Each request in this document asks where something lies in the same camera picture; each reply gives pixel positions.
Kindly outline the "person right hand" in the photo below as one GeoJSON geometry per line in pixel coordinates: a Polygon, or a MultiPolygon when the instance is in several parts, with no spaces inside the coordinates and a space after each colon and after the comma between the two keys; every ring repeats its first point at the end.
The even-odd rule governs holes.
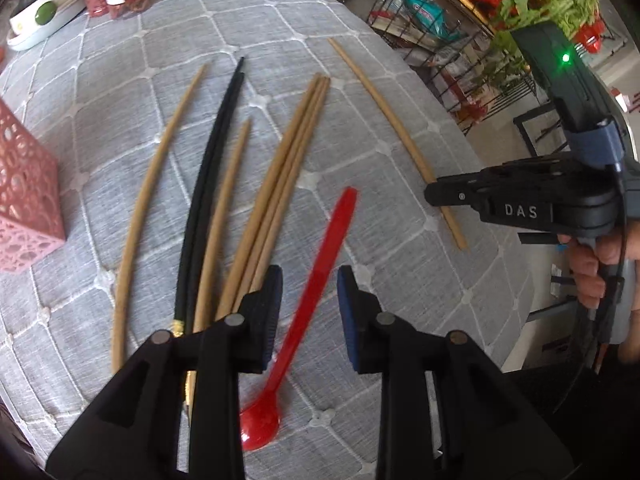
{"type": "MultiPolygon", "coordinates": [[[[579,302],[587,309],[597,309],[605,294],[605,281],[598,274],[599,266],[618,263],[622,247],[620,232],[600,237],[596,248],[579,244],[568,235],[559,235],[558,240],[568,246],[568,264],[574,274],[579,302]]],[[[639,278],[636,278],[628,335],[618,346],[617,355],[625,364],[639,362],[639,278]]]]}

